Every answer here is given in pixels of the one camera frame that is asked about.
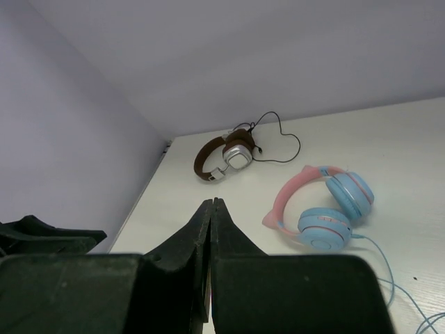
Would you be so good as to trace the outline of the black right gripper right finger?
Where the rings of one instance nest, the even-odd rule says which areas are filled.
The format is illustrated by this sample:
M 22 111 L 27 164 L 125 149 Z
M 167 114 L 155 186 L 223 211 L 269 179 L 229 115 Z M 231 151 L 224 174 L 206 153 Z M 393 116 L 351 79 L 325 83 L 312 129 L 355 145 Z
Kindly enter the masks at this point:
M 354 255 L 267 255 L 213 202 L 217 333 L 393 333 L 372 268 Z

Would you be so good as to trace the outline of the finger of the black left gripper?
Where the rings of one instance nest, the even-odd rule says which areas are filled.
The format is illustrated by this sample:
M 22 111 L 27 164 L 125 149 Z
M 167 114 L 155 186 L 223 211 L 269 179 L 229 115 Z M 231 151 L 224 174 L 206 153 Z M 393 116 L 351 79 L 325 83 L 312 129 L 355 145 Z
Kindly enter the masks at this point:
M 102 230 L 55 228 L 33 215 L 1 224 L 1 256 L 84 255 L 107 238 Z

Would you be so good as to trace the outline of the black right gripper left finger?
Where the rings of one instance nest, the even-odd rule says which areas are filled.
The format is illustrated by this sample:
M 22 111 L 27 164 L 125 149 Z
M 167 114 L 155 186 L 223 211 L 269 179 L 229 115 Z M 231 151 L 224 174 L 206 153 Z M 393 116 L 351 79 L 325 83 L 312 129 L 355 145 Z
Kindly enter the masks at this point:
M 205 200 L 141 254 L 22 255 L 1 261 L 2 333 L 201 333 L 209 320 Z

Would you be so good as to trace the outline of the pink blue cat-ear headphones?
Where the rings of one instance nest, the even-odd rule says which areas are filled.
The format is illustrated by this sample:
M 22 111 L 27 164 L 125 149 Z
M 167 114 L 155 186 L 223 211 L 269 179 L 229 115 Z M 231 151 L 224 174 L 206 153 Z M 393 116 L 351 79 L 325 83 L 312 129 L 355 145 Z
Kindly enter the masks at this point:
M 288 201 L 298 189 L 321 178 L 341 211 L 325 207 L 307 209 L 300 215 L 298 231 L 288 230 L 284 224 Z M 305 166 L 280 189 L 262 224 L 315 249 L 341 250 L 354 237 L 352 223 L 368 216 L 374 201 L 371 188 L 357 173 L 334 166 Z

